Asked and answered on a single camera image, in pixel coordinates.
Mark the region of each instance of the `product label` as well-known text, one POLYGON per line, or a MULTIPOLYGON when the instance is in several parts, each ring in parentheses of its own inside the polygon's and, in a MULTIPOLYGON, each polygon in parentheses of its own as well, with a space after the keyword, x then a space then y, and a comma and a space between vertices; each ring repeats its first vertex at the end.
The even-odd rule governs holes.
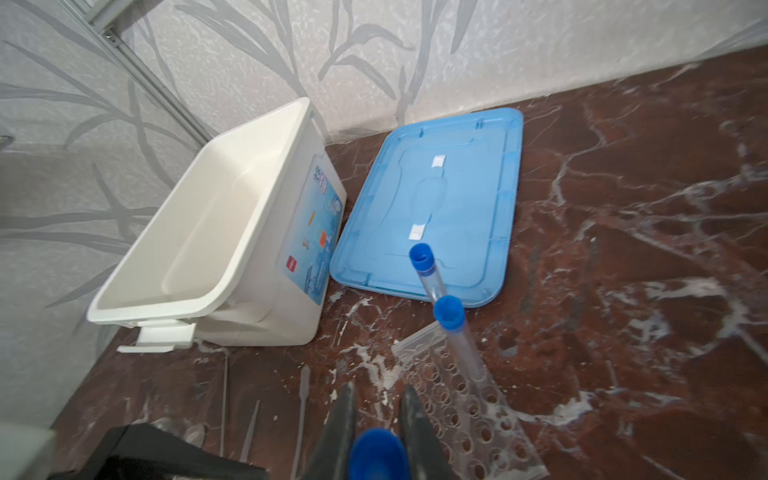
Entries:
POLYGON ((320 305, 343 205, 317 164, 318 159, 319 155, 315 155, 312 160, 312 170, 299 195, 277 262, 283 273, 320 305))

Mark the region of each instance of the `test tube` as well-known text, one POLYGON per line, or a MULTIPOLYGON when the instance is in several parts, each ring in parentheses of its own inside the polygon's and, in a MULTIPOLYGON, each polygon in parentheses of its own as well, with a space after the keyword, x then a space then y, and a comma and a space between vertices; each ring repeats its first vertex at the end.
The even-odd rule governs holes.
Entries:
POLYGON ((419 275, 419 279, 427 291, 429 301, 435 303, 442 296, 448 295, 445 284, 442 282, 440 270, 437 270, 435 256, 432 255, 432 249, 426 243, 417 243, 411 247, 409 254, 413 268, 419 275))
POLYGON ((466 372, 475 382, 483 381, 486 375, 485 364, 469 331, 462 301, 453 295, 446 295, 435 303, 433 312, 435 319, 448 333, 448 345, 461 371, 466 372))

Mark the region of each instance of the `marble countertop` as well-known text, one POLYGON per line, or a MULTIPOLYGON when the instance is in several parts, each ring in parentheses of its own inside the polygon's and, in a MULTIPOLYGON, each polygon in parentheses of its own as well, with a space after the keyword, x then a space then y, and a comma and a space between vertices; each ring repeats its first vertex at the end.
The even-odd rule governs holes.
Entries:
MULTIPOLYGON (((525 116, 505 285, 468 319, 552 478, 757 478, 768 458, 768 48, 511 105, 525 116)), ((346 215, 386 134, 327 148, 346 215)), ((54 427, 57 468, 78 468, 107 429, 171 417, 204 423, 237 458, 289 476, 300 368, 312 386, 300 465, 336 390, 359 388, 359 431, 393 426, 392 344, 430 305, 331 280, 306 346, 197 343, 114 351, 54 427)))

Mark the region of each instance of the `wall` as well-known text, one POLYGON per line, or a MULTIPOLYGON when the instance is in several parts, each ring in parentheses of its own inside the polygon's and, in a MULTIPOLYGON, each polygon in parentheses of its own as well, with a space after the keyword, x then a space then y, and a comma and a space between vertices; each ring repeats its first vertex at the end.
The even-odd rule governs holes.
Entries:
POLYGON ((84 312, 198 146, 57 2, 0 12, 0 419, 49 426, 114 335, 84 312))
POLYGON ((144 0, 122 35, 213 129, 309 96, 334 141, 697 57, 764 0, 144 0))

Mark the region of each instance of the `blue cap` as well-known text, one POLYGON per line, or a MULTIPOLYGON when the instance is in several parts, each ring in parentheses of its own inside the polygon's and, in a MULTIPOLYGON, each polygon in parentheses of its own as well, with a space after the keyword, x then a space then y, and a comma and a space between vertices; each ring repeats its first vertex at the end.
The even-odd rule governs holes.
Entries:
POLYGON ((417 243, 411 247, 409 256, 413 268, 418 272, 425 272, 435 265, 435 256, 432 255, 432 249, 426 243, 417 243))
POLYGON ((402 442, 386 429, 370 429, 352 445, 349 480, 409 480, 408 456, 402 442))
POLYGON ((433 312, 440 326, 449 332, 455 332, 464 326, 464 306, 462 301, 453 295, 441 296, 435 302, 433 312))

